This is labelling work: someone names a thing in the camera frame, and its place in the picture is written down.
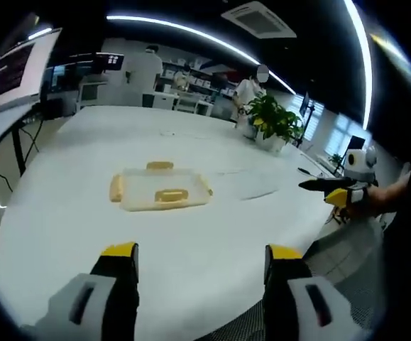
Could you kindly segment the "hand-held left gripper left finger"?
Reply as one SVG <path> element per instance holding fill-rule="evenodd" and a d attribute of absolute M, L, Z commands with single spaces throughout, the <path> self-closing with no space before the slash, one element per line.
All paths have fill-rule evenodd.
<path fill-rule="evenodd" d="M 107 247 L 89 273 L 72 278 L 48 301 L 31 340 L 133 340 L 139 306 L 138 244 Z"/>

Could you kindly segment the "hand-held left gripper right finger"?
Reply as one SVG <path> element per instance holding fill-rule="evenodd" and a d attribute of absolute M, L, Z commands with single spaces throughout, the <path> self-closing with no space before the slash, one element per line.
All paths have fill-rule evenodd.
<path fill-rule="evenodd" d="M 365 340 L 350 302 L 324 277 L 312 275 L 297 250 L 265 246 L 264 286 L 266 340 Z"/>

